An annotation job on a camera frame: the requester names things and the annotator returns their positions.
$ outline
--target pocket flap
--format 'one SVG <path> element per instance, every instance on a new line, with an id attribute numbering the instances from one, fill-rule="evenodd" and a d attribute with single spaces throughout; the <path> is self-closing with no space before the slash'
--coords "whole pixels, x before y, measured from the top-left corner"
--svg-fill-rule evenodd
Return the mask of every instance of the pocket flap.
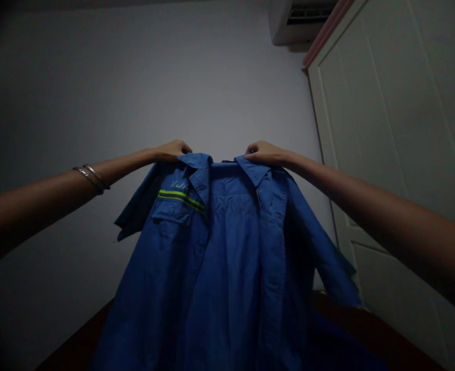
<path id="1" fill-rule="evenodd" d="M 162 219 L 184 226 L 190 225 L 191 214 L 194 210 L 182 202 L 158 200 L 159 204 L 153 214 L 153 219 Z"/>

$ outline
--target air conditioner vent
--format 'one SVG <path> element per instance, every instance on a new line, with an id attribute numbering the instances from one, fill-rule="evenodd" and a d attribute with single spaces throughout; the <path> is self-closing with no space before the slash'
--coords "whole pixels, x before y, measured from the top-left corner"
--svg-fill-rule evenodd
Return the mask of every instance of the air conditioner vent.
<path id="1" fill-rule="evenodd" d="M 328 4 L 325 6 L 301 6 L 295 5 L 291 8 L 288 18 L 288 25 L 295 24 L 312 24 L 312 23 L 324 23 L 329 15 L 332 13 L 333 6 L 329 7 Z"/>

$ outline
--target ceiling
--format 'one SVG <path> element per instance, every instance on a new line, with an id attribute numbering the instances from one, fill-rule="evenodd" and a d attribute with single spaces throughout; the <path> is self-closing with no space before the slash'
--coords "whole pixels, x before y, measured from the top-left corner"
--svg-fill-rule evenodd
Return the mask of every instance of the ceiling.
<path id="1" fill-rule="evenodd" d="M 211 0 L 18 0 L 15 3 L 17 11 L 72 10 L 96 9 L 110 7 L 139 6 L 166 3 L 186 3 L 193 1 Z M 237 0 L 246 3 L 266 5 L 268 0 Z"/>

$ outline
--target hand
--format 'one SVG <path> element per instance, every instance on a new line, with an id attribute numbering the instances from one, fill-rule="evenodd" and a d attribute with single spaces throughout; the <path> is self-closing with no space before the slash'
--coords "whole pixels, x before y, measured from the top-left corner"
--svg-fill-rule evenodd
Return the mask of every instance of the hand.
<path id="1" fill-rule="evenodd" d="M 154 160 L 156 162 L 177 162 L 178 156 L 183 156 L 193 150 L 182 140 L 176 139 L 171 143 L 154 148 Z"/>
<path id="2" fill-rule="evenodd" d="M 287 160 L 288 154 L 290 153 L 286 149 L 276 147 L 273 144 L 265 141 L 258 141 L 250 144 L 246 149 L 246 152 L 255 152 L 246 155 L 244 158 L 253 162 L 260 162 L 267 165 L 278 165 L 284 166 Z"/>

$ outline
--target air conditioner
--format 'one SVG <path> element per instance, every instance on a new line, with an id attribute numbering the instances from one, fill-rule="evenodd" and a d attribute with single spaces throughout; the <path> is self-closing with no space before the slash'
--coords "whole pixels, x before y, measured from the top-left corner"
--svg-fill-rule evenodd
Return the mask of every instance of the air conditioner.
<path id="1" fill-rule="evenodd" d="M 312 42 L 336 3 L 337 0 L 272 0 L 268 9 L 272 43 Z"/>

